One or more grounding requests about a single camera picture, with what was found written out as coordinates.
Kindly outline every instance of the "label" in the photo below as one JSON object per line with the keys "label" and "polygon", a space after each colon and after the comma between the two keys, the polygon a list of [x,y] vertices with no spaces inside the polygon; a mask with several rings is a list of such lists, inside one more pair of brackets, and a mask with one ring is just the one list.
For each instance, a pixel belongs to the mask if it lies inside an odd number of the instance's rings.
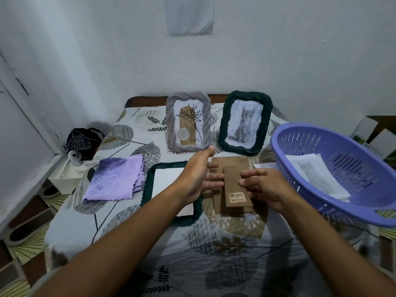
{"label": "label", "polygon": [[231,203],[246,202],[245,194],[243,192],[228,194]]}

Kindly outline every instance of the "kitten drawing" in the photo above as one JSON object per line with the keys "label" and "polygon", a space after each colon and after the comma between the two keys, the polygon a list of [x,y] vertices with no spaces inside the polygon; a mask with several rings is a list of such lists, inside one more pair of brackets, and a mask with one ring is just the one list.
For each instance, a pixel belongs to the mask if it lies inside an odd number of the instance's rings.
{"label": "kitten drawing", "polygon": [[251,119],[253,118],[253,114],[256,109],[247,110],[245,108],[242,109],[242,119],[239,124],[238,129],[235,131],[234,139],[238,143],[247,143],[253,139],[253,133],[251,133]]}
{"label": "kitten drawing", "polygon": [[331,189],[330,185],[327,183],[326,180],[320,177],[319,174],[317,174],[317,172],[314,169],[314,166],[311,164],[310,161],[307,162],[306,164],[298,163],[298,165],[305,172],[305,175],[307,176],[308,182],[310,184],[312,184],[317,189],[325,192],[326,194],[333,193],[333,190]]}

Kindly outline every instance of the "person's right hand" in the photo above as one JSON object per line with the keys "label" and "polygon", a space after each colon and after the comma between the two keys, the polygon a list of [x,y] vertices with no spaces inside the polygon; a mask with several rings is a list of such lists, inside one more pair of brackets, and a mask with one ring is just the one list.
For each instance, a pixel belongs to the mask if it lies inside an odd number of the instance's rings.
{"label": "person's right hand", "polygon": [[280,214],[285,214],[290,202],[302,200],[277,169],[250,169],[242,171],[241,176],[244,179],[239,184],[246,187],[251,198],[266,202]]}

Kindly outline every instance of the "dark green picture frame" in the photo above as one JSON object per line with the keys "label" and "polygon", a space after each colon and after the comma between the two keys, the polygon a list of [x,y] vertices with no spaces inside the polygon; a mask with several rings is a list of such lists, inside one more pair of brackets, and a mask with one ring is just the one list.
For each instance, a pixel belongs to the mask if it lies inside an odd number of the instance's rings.
{"label": "dark green picture frame", "polygon": [[[154,175],[156,169],[184,168],[186,164],[187,161],[177,161],[177,162],[158,163],[153,165],[147,172],[146,183],[143,190],[142,202],[140,206],[145,205],[147,202],[151,200],[152,188],[154,185]],[[175,219],[172,221],[172,225],[184,227],[194,224],[195,221],[197,221],[200,215],[202,214],[201,196],[196,201],[194,201],[193,206],[194,206],[194,214],[192,216],[175,217]]]}
{"label": "dark green picture frame", "polygon": [[[227,138],[228,123],[231,118],[231,107],[235,100],[244,101],[257,101],[263,105],[263,110],[261,111],[261,121],[259,128],[256,132],[256,142],[250,149],[242,146],[231,146],[226,143]],[[271,111],[273,108],[272,100],[269,95],[258,93],[258,92],[241,92],[233,91],[228,98],[225,100],[223,107],[223,116],[221,118],[220,132],[219,132],[219,144],[220,147],[227,152],[233,152],[246,156],[253,156],[260,152],[263,148],[265,136],[268,129],[268,124],[270,122]]]}

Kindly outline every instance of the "forearm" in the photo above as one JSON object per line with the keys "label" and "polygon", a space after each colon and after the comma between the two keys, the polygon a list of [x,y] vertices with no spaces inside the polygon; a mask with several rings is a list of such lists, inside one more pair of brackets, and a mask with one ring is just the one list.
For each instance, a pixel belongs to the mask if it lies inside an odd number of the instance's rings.
{"label": "forearm", "polygon": [[396,284],[350,246],[308,203],[299,199],[284,214],[336,296],[394,296]]}
{"label": "forearm", "polygon": [[35,296],[113,296],[183,208],[175,185],[76,255]]}

